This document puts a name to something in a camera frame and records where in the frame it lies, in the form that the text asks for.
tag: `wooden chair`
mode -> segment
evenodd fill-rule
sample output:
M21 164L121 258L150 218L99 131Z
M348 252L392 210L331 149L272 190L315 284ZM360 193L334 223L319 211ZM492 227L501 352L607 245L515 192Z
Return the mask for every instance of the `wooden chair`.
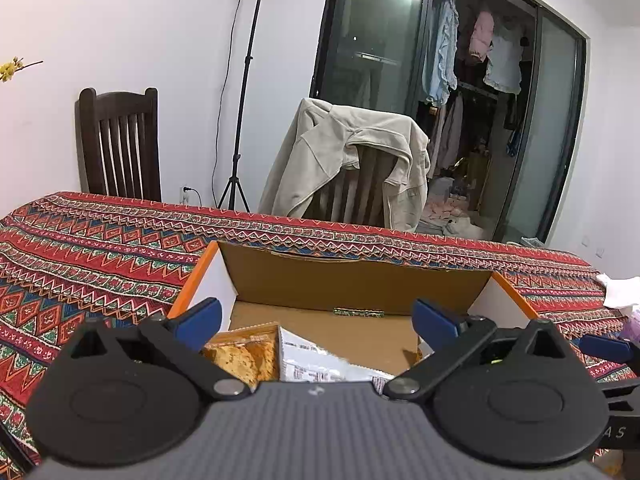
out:
M398 158L369 146L358 146L359 170L340 173L314 193L303 218L347 224L385 226L382 187Z
M89 192L160 201L158 90L96 95L85 88L79 115Z

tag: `round black disc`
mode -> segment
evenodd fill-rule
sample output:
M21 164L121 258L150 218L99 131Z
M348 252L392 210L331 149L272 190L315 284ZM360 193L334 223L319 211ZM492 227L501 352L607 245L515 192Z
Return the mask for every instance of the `round black disc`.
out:
M445 436L482 460L557 464L593 446L607 420L594 384L572 379L506 364L467 368L438 388L433 410Z
M27 422L43 456L82 466L126 465L190 434L200 406L187 379L148 364L94 363L75 361L66 380L47 381L42 394L39 388L33 393Z

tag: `beige jacket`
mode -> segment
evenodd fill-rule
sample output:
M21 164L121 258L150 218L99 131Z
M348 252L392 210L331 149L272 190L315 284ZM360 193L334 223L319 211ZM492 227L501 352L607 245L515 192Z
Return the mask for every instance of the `beige jacket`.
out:
M359 168L358 145L398 159L383 186L385 226L414 231L427 198L427 135L411 118L302 99L276 156L258 211L300 218L341 168Z

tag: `snack package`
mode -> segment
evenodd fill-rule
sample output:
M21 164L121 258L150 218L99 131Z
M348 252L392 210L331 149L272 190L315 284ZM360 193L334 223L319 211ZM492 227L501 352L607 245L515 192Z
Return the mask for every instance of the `snack package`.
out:
M259 381L371 381L378 393L393 375L352 365L278 323L216 334L202 354L255 388Z
M379 370L352 365L329 354L315 343L280 328L280 380L310 383L371 381L382 393L385 383L394 376Z
M428 345L428 343L424 339L419 337L418 352L417 352L417 358L415 362L418 363L422 361L424 358L429 357L431 354L433 354L433 349L431 349L431 347Z
M277 323L221 332L204 345L202 354L242 382L255 388L259 381L276 381L278 373Z

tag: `wall outlet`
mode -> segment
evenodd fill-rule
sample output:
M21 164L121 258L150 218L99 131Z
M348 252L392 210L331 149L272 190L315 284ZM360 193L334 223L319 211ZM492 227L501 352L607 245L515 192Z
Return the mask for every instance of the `wall outlet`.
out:
M189 205L189 192L184 190L184 186L180 186L180 203Z

